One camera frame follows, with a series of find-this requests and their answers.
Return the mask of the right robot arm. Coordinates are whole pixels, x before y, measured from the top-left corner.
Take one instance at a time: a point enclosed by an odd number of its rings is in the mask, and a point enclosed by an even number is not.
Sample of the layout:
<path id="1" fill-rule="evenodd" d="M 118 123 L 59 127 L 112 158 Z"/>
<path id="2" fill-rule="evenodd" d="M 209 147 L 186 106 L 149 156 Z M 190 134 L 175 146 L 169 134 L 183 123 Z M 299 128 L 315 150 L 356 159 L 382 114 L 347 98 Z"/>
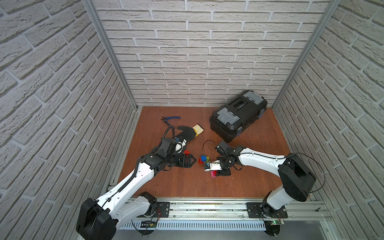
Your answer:
<path id="1" fill-rule="evenodd" d="M 305 202 L 310 194 L 320 190 L 313 189 L 317 176 L 301 159 L 300 156 L 310 158 L 305 154 L 271 155 L 242 146 L 232 148 L 226 142 L 218 144 L 215 150 L 220 155 L 216 161 L 220 176 L 230 176 L 231 168 L 239 165 L 261 169 L 281 179 L 282 185 L 269 192 L 254 210 L 261 218 L 286 218 L 286 204 Z"/>

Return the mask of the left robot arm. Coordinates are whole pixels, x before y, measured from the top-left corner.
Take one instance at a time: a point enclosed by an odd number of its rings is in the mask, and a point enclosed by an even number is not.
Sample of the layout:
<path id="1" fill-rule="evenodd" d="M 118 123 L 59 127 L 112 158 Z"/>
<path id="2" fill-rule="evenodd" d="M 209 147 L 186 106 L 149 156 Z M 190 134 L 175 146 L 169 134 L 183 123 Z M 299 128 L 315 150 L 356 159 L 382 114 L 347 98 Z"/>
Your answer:
<path id="1" fill-rule="evenodd" d="M 145 183 L 159 172 L 172 167 L 191 168 L 196 162 L 192 154 L 185 152 L 187 143 L 200 135 L 204 129 L 179 126 L 178 135 L 163 136 L 158 146 L 138 158 L 134 170 L 114 188 L 97 199 L 88 198 L 80 209 L 76 231 L 85 240 L 111 240 L 123 225 L 141 215 L 152 217 L 157 198 L 144 192 L 133 201 L 129 199 Z"/>

